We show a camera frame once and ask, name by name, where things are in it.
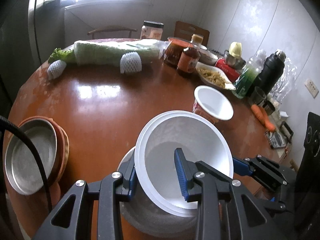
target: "green bottle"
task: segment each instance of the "green bottle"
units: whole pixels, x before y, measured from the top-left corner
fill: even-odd
[[[247,61],[247,63],[243,67],[242,74],[233,83],[236,87],[236,90],[234,90],[232,93],[237,98],[244,98],[254,79],[262,71],[265,58],[266,52],[263,49],[260,49],[253,57],[251,57]]]

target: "window sill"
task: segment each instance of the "window sill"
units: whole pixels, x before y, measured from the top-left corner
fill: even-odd
[[[99,3],[141,3],[141,4],[151,5],[150,0],[81,0],[76,4],[69,5],[65,8],[72,9],[72,8],[82,7],[85,5],[99,4]]]

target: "electrical socket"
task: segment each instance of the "electrical socket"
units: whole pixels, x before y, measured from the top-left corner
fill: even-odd
[[[306,86],[310,94],[313,96],[313,98],[316,98],[317,94],[319,93],[319,90],[314,84],[314,82],[310,78],[308,78],[305,81],[304,85]]]

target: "brown tabletop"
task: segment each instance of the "brown tabletop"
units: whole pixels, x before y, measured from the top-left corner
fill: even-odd
[[[78,180],[93,182],[115,171],[122,157],[136,143],[144,125],[154,116],[170,110],[192,111],[194,89],[202,82],[195,75],[182,78],[161,60],[143,66],[142,72],[126,76],[111,66],[68,66],[62,76],[49,81],[48,63],[39,67],[20,88],[9,120],[43,115],[53,118],[68,134],[70,154],[59,182],[62,194]],[[234,116],[216,124],[231,153],[239,158],[261,154],[279,161],[270,149],[264,128],[249,106],[223,92],[230,100]],[[4,153],[9,133],[4,137]],[[254,193],[260,185],[249,177],[239,177]],[[6,179],[6,186],[18,220],[33,236],[47,215],[43,193],[19,195]],[[137,231],[122,219],[124,239],[156,239]],[[97,203],[94,205],[92,239],[96,239]]]

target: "chair backrest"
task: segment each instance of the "chair backrest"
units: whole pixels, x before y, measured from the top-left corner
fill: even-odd
[[[184,23],[181,21],[176,22],[176,27],[174,29],[174,37],[185,39],[187,41],[191,41],[191,37],[193,34],[199,34],[203,36],[202,45],[207,46],[209,40],[210,32],[203,28],[200,28],[196,25],[190,23]]]
[[[294,225],[299,239],[320,235],[320,116],[308,114],[305,152],[295,183]]]
[[[95,33],[103,33],[103,32],[119,32],[119,31],[129,31],[129,38],[131,38],[132,32],[137,32],[137,29],[132,29],[128,27],[124,27],[121,25],[108,25],[103,28],[98,28],[93,31],[89,31],[87,35],[92,35],[92,39],[94,40]]]

